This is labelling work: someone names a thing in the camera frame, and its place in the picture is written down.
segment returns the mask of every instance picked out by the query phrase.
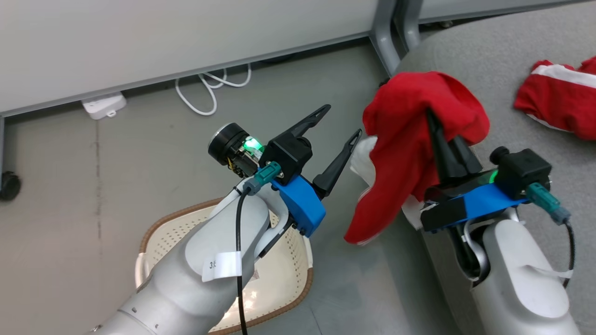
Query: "teal connector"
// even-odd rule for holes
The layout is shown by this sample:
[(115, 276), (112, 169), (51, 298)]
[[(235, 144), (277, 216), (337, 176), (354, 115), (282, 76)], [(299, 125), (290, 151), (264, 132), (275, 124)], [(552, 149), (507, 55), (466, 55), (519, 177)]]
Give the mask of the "teal connector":
[(571, 213), (564, 207), (561, 207), (561, 202), (537, 182), (528, 186), (526, 196), (528, 200), (544, 209), (557, 225), (564, 224), (571, 217)]
[(270, 183), (275, 177), (281, 172), (281, 166), (276, 162), (270, 162), (261, 168), (254, 174), (254, 177), (250, 178), (244, 183), (243, 190), (248, 189), (249, 196), (253, 196), (260, 191), (261, 187)]
[(261, 185), (265, 185), (277, 177), (280, 172), (281, 166), (276, 162), (271, 162), (265, 165), (265, 167), (263, 167), (261, 170), (257, 171), (257, 173), (254, 175), (254, 178), (257, 179)]

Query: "white power strip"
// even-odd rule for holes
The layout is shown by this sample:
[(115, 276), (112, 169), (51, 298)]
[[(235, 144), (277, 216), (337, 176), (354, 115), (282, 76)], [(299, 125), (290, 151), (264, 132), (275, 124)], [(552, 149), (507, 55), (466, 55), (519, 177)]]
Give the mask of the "white power strip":
[(126, 98), (120, 92), (100, 95), (99, 97), (81, 100), (83, 107), (91, 119), (116, 116), (116, 111), (126, 106)]

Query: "black knob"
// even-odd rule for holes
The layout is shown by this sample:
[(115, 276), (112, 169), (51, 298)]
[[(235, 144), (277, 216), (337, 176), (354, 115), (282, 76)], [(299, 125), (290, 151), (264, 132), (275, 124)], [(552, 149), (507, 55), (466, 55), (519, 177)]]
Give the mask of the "black knob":
[(492, 151), (489, 159), (491, 160), (491, 163), (493, 163), (494, 165), (499, 165), (501, 159), (507, 155), (509, 155), (509, 149), (505, 147), (498, 147)]
[(304, 144), (305, 146), (312, 148), (311, 142), (306, 137), (300, 136), (300, 137), (297, 137), (296, 139), (298, 140), (298, 142)]
[(211, 137), (207, 152), (221, 165), (228, 165), (236, 157), (236, 151), (242, 146), (249, 134), (236, 123), (228, 123)]

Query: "label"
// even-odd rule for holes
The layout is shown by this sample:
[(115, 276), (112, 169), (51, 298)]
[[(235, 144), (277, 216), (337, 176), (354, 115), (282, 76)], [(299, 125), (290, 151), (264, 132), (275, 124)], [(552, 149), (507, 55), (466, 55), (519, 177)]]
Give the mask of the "label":
[(203, 262), (203, 282), (242, 275), (240, 252), (221, 252)]

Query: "chair caster wheel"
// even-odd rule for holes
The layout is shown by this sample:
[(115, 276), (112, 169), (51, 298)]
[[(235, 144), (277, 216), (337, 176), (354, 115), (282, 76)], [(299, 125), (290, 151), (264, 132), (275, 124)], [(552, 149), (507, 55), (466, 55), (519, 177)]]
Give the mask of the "chair caster wheel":
[(379, 87), (381, 87), (381, 86), (385, 85), (386, 83), (388, 83), (388, 82), (389, 82), (389, 79), (391, 79), (391, 78), (387, 78), (387, 79), (383, 80), (382, 82), (380, 82), (380, 83), (378, 84), (378, 86), (379, 86)]
[(453, 21), (441, 21), (439, 22), (441, 28), (447, 29), (453, 27)]
[(11, 201), (17, 197), (21, 191), (21, 179), (12, 171), (2, 173), (2, 189), (0, 190), (0, 200)]

